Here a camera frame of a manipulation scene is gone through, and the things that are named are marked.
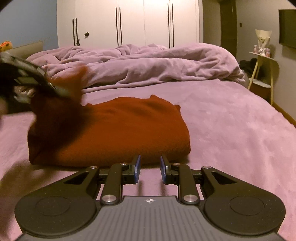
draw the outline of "wall-mounted tv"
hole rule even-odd
[[[279,43],[296,48],[296,9],[279,10]]]

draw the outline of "circular pad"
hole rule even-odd
[[[216,227],[240,236],[277,232],[285,218],[283,202],[272,193],[243,185],[222,185],[205,201],[204,213]]]
[[[256,197],[239,196],[230,201],[233,211],[242,215],[256,215],[264,209],[264,203]]]
[[[70,208],[70,201],[65,197],[45,197],[36,204],[36,209],[46,216],[58,216]]]

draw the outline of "gray wall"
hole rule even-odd
[[[13,0],[0,12],[0,23],[0,43],[43,41],[44,50],[58,48],[57,0]]]
[[[295,9],[287,0],[237,0],[237,60],[250,60],[258,44],[255,29],[272,31],[270,44],[278,63],[274,102],[296,119],[296,49],[279,44],[279,9]]]
[[[204,43],[221,45],[220,5],[217,0],[203,0]]]

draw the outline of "wardrobe handle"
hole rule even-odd
[[[174,11],[173,11],[173,4],[172,4],[172,20],[173,20],[173,48],[175,46],[175,38],[174,38]]]
[[[74,18],[72,19],[72,26],[73,26],[73,40],[74,40],[74,46],[76,46],[76,43],[75,43],[75,30],[74,30]]]
[[[120,7],[119,7],[119,21],[120,21],[120,38],[121,38],[121,45],[122,45],[121,9],[120,9]]]
[[[77,18],[75,19],[75,23],[76,23],[76,38],[77,38],[77,46],[80,46],[79,40],[78,39],[78,32],[77,32]]]
[[[169,14],[169,5],[168,5],[168,48],[170,48],[170,14]]]
[[[119,43],[118,43],[118,25],[117,25],[117,8],[115,8],[115,15],[116,15],[116,35],[117,35],[117,47],[119,47]]]

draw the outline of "silver bolt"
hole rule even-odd
[[[112,194],[108,194],[102,197],[102,200],[104,202],[114,202],[116,200],[116,196],[112,195]]]
[[[186,202],[196,202],[198,200],[198,197],[192,194],[188,194],[183,197],[184,201]]]

